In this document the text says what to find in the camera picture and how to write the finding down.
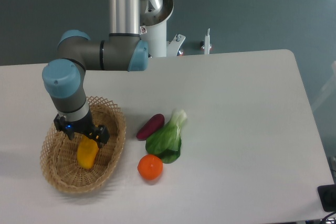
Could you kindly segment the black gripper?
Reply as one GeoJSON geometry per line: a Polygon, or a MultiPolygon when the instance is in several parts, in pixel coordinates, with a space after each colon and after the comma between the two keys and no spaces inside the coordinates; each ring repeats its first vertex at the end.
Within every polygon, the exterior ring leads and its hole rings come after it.
{"type": "Polygon", "coordinates": [[[105,125],[94,126],[90,111],[82,119],[72,122],[57,114],[54,118],[54,125],[56,130],[66,134],[69,140],[75,138],[75,133],[89,136],[96,142],[98,148],[103,148],[110,138],[108,128],[105,125]]]}

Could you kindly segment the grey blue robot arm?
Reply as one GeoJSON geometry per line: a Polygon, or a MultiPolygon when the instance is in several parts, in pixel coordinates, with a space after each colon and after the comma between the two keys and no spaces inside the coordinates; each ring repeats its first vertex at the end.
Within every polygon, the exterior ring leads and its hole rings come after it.
{"type": "Polygon", "coordinates": [[[142,0],[109,0],[110,32],[108,40],[92,41],[78,30],[65,32],[57,46],[57,59],[42,72],[57,115],[58,131],[69,139],[82,134],[103,147],[109,140],[104,125],[94,125],[83,81],[87,70],[143,71],[149,57],[148,43],[140,37],[142,0]]]}

